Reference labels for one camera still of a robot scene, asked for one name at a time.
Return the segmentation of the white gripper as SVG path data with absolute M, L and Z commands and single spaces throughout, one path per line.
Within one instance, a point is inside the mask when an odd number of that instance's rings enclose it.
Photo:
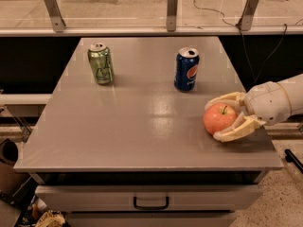
M 222 103 L 238 112 L 244 105 L 251 115 L 241 112 L 235 122 L 213 138 L 220 142 L 231 142 L 246 137 L 264 124 L 275 125 L 291 115 L 291 106 L 285 90 L 276 82 L 266 82 L 252 87 L 247 93 L 233 92 L 208 101 L 205 110 Z

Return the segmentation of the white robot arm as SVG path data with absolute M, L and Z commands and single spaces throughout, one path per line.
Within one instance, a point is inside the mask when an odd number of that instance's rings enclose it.
M 264 125 L 272 126 L 303 113 L 303 75 L 265 82 L 247 93 L 233 92 L 205 105 L 203 123 L 214 139 L 230 142 Z

